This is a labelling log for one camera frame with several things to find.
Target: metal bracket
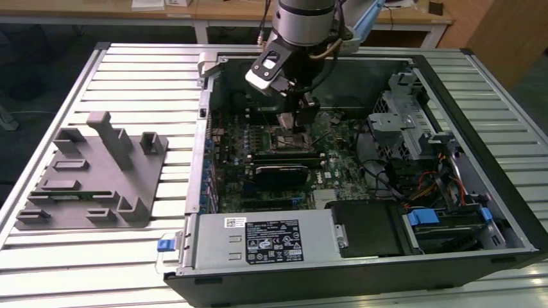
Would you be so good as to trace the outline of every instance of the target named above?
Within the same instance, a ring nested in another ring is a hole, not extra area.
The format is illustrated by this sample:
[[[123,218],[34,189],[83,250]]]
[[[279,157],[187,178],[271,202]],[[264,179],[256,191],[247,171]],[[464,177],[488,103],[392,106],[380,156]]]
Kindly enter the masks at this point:
[[[335,225],[335,237],[339,248],[348,247],[348,238],[346,236],[344,225]]]
[[[198,57],[198,74],[202,78],[210,77],[220,70],[220,62],[227,62],[227,59],[219,60],[218,53],[200,53],[200,56]],[[200,85],[199,81],[198,85],[203,87],[206,85],[206,82],[203,82],[203,84]]]

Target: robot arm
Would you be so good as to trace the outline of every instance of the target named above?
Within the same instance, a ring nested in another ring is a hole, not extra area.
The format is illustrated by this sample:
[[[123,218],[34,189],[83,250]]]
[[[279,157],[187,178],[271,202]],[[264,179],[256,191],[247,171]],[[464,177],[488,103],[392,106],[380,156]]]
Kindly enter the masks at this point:
[[[340,51],[358,51],[384,5],[384,0],[367,4],[366,13],[348,29],[344,2],[350,9],[363,0],[279,0],[270,41],[246,75],[264,95],[279,93],[286,97],[279,120],[282,126],[295,132],[314,122],[320,109],[310,93],[331,73],[334,63],[320,82],[315,82],[324,70],[326,58],[334,55],[335,62]]]

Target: gray plastic stand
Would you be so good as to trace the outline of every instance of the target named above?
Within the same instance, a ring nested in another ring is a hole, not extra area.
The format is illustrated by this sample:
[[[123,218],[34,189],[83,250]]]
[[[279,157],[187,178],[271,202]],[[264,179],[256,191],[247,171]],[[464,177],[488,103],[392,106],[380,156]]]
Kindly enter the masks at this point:
[[[63,128],[59,151],[19,212],[19,230],[142,228],[148,225],[168,140],[154,132],[130,137],[108,112],[91,112],[99,137]]]

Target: sticker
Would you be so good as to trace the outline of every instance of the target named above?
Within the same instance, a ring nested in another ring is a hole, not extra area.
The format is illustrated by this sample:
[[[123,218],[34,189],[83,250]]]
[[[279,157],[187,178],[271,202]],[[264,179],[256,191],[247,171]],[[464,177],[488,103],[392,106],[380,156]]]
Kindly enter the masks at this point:
[[[251,265],[304,261],[299,220],[246,223],[246,256]]]
[[[226,228],[243,228],[246,227],[247,217],[228,217],[224,218]]]
[[[167,14],[171,18],[191,18],[190,14]]]

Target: motherboard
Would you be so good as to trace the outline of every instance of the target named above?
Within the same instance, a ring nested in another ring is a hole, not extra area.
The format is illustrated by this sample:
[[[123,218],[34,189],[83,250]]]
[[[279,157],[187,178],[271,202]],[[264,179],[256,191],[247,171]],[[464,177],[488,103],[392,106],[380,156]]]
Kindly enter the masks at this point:
[[[263,112],[219,115],[212,130],[220,212],[323,209],[368,199],[354,149],[363,120],[322,111],[303,133]]]

